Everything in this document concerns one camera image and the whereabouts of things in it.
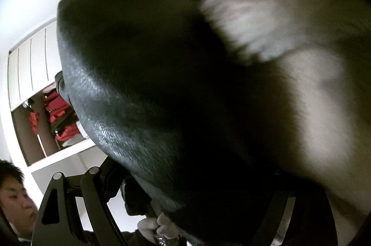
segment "black hair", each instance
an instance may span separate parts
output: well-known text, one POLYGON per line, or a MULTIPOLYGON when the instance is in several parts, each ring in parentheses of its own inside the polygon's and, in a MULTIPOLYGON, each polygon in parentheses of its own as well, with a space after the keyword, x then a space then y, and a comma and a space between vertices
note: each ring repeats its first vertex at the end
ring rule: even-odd
POLYGON ((23 184, 24 175, 20 168, 16 167, 13 163, 0 159, 0 188, 6 178, 13 177, 19 183, 23 184))

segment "black leather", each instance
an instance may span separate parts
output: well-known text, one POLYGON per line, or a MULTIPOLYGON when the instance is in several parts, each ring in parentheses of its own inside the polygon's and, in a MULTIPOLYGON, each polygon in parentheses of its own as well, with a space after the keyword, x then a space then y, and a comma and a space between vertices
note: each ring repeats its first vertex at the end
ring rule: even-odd
POLYGON ((236 67, 190 0, 62 0, 57 34, 59 92, 99 148, 195 244, 249 241, 273 175, 233 124, 236 67))

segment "chair backrest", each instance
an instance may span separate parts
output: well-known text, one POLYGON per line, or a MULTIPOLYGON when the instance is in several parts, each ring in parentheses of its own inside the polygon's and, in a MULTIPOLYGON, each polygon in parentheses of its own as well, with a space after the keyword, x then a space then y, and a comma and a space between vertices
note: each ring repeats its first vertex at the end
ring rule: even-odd
POLYGON ((0 245, 19 246, 18 238, 0 207, 0 245))

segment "blurry fur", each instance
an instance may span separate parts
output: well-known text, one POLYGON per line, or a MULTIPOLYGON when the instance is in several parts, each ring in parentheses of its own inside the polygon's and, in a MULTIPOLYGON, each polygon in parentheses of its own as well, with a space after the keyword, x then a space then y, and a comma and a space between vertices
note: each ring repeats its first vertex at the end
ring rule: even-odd
POLYGON ((203 0, 245 64, 251 136, 283 169, 320 183, 347 245, 371 210, 371 4, 203 0))

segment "man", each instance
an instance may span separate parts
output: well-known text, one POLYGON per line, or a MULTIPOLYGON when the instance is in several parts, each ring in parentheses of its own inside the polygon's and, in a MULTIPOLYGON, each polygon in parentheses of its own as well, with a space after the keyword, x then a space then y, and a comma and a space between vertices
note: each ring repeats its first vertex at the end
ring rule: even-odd
MULTIPOLYGON (((31 243, 38 209, 28 197, 23 180, 23 173, 18 167, 8 161, 0 160, 0 205, 18 239, 27 245, 27 242, 31 243)), ((174 223, 164 214, 161 214, 158 219, 143 219, 138 223, 138 230, 122 234, 130 246, 153 246, 156 229, 157 233, 169 238, 179 234, 174 223)), ((89 245, 98 245, 94 233, 85 232, 85 238, 89 245)))

